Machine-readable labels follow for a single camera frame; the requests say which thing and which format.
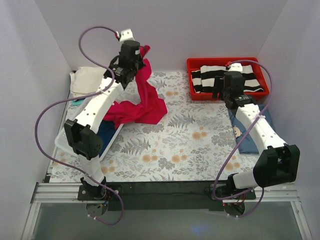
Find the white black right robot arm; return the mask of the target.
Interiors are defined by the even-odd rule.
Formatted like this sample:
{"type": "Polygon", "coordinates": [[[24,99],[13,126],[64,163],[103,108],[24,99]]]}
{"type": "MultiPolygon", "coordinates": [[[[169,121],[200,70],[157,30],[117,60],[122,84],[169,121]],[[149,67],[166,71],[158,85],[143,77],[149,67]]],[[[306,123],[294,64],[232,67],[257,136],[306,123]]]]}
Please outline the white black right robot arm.
{"type": "Polygon", "coordinates": [[[300,150],[279,137],[262,115],[256,100],[244,94],[245,79],[239,71],[223,76],[222,99],[254,141],[259,158],[251,171],[228,176],[225,185],[215,189],[215,199],[237,199],[256,187],[292,183],[297,178],[300,150]]]}

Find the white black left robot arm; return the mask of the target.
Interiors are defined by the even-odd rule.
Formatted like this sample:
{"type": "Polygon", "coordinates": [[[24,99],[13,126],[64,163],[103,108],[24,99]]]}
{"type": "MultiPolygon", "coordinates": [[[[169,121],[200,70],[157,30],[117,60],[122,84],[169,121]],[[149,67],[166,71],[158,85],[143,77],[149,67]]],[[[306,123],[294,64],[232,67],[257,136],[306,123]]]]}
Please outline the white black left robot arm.
{"type": "Polygon", "coordinates": [[[122,94],[127,85],[134,79],[139,69],[144,66],[140,54],[141,45],[135,40],[122,43],[119,55],[115,57],[101,80],[98,95],[92,97],[85,109],[74,120],[64,123],[64,130],[69,146],[78,155],[82,169],[86,172],[84,181],[90,186],[89,194],[95,200],[106,196],[106,187],[101,184],[105,176],[101,170],[100,152],[103,140],[97,135],[100,124],[116,98],[122,94]]]}

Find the crimson red t shirt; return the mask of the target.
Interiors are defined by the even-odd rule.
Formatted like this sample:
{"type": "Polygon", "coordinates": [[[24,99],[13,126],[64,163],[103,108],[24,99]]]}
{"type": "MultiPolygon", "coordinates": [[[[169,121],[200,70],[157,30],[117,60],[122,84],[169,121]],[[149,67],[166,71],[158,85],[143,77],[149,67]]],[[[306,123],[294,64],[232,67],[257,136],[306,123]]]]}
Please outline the crimson red t shirt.
{"type": "Polygon", "coordinates": [[[126,88],[131,81],[135,81],[140,97],[140,103],[134,104],[128,100],[115,102],[104,116],[104,121],[113,121],[115,127],[126,123],[142,123],[156,125],[168,113],[165,101],[158,97],[157,90],[148,83],[152,74],[152,68],[148,59],[144,56],[150,50],[150,46],[140,46],[145,67],[137,73],[121,68],[118,65],[119,55],[111,60],[109,68],[115,75],[115,82],[126,88]]]}

